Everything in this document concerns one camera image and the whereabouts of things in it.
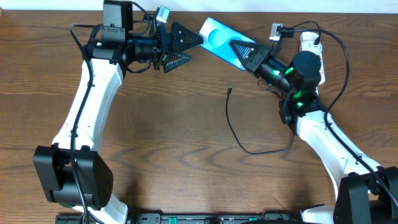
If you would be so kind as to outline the blue Galaxy smartphone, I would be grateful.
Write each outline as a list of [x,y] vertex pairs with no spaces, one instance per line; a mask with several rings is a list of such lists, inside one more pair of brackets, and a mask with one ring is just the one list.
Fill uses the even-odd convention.
[[212,17],[206,18],[198,34],[203,38],[203,43],[200,45],[201,48],[209,51],[236,68],[245,71],[242,63],[230,47],[229,42],[231,40],[254,42],[254,40]]

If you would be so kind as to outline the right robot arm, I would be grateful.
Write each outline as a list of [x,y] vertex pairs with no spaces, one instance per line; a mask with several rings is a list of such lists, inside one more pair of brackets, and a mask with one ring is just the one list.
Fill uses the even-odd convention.
[[302,223],[397,223],[397,167],[385,168],[365,155],[336,125],[322,105],[325,81],[322,45],[303,40],[289,65],[255,42],[229,43],[244,69],[280,90],[282,122],[320,157],[335,190],[336,203],[298,213]]

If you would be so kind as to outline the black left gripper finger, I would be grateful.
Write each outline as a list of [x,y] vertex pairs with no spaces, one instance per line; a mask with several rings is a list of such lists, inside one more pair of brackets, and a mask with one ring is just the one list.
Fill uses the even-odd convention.
[[163,64],[164,72],[168,73],[173,69],[190,62],[191,60],[192,56],[184,52],[169,55]]
[[188,30],[178,22],[172,23],[170,36],[172,39],[173,50],[176,52],[183,52],[203,43],[202,36]]

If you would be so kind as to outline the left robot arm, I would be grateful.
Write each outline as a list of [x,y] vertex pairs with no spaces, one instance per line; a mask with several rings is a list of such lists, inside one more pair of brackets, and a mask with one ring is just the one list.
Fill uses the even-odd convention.
[[101,158],[103,131],[113,98],[134,62],[169,72],[191,60],[187,50],[203,38],[178,22],[170,29],[166,7],[145,13],[146,28],[134,32],[132,1],[105,1],[103,22],[91,26],[78,47],[81,80],[68,116],[51,145],[38,146],[34,166],[49,202],[81,212],[81,223],[134,223],[113,192],[113,173]]

